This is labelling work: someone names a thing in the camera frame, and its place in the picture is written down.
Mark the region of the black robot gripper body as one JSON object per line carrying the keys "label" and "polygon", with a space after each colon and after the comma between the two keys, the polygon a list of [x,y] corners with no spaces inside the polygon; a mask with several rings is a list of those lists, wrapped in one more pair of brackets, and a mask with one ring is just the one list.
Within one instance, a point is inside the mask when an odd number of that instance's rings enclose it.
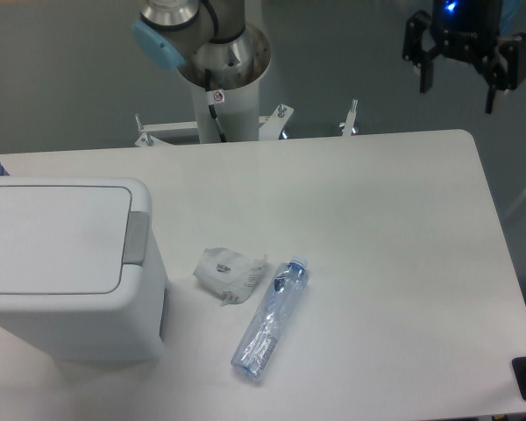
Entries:
{"label": "black robot gripper body", "polygon": [[497,46],[502,1],[435,1],[429,33],[435,45],[426,54],[426,67],[439,55],[472,64],[479,73],[503,73]]}

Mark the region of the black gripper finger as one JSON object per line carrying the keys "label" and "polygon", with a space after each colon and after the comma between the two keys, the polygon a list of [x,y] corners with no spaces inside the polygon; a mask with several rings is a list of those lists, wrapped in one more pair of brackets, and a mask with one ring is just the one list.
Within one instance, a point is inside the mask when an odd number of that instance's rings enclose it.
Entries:
{"label": "black gripper finger", "polygon": [[420,92],[427,93],[434,80],[433,60],[438,55],[436,46],[423,49],[423,35],[430,29],[432,17],[426,11],[417,11],[406,22],[402,58],[410,61],[419,70]]}
{"label": "black gripper finger", "polygon": [[526,79],[526,32],[497,38],[486,76],[485,113],[491,114],[497,92],[515,90]]}

